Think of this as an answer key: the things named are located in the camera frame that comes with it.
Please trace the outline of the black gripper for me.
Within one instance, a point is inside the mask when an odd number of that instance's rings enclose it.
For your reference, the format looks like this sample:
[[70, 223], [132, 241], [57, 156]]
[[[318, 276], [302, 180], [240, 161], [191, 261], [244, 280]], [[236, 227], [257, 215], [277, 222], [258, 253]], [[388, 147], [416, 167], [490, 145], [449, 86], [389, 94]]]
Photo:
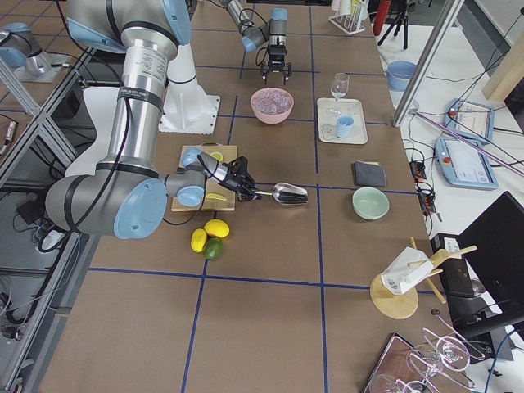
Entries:
[[292, 76], [292, 63], [285, 61], [287, 48], [284, 45], [270, 45], [268, 54], [267, 65], [265, 63], [260, 65], [260, 76], [264, 84], [268, 83], [269, 72], [280, 72], [283, 75], [283, 84], [286, 85]]
[[239, 156], [237, 159], [223, 163], [222, 168], [226, 169], [224, 178], [219, 181], [219, 185], [237, 194], [240, 202], [255, 201], [262, 198], [257, 194], [258, 190], [255, 180], [248, 173], [248, 159]]

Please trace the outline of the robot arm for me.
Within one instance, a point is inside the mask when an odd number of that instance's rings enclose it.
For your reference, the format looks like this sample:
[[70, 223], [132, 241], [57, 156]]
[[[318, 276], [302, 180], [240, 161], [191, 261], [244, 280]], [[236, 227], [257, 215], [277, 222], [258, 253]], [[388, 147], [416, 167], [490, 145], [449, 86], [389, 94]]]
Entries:
[[183, 153], [173, 174], [161, 175], [152, 161], [164, 109], [168, 65], [191, 39], [183, 1], [72, 1], [66, 19], [73, 40], [124, 55], [115, 117], [106, 156], [92, 174], [64, 177], [46, 196], [52, 222], [66, 231], [121, 239], [150, 236], [167, 201], [185, 206], [204, 200], [213, 179], [240, 201], [258, 197], [239, 157], [221, 163], [197, 148]]
[[268, 20], [254, 9], [245, 8], [239, 1], [219, 1], [233, 19], [242, 36], [246, 52], [256, 52], [255, 63], [265, 83], [270, 74], [281, 74], [283, 84], [292, 75], [292, 63], [287, 56], [287, 21], [285, 8], [274, 8]]

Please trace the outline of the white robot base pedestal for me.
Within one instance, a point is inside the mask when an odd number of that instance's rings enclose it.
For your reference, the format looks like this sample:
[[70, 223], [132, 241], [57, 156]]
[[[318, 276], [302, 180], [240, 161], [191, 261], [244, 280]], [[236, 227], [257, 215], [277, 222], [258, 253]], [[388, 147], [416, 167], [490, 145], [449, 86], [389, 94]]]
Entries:
[[220, 96], [208, 95], [199, 84], [190, 44], [178, 47], [177, 56], [168, 64], [167, 82], [159, 131], [211, 135]]

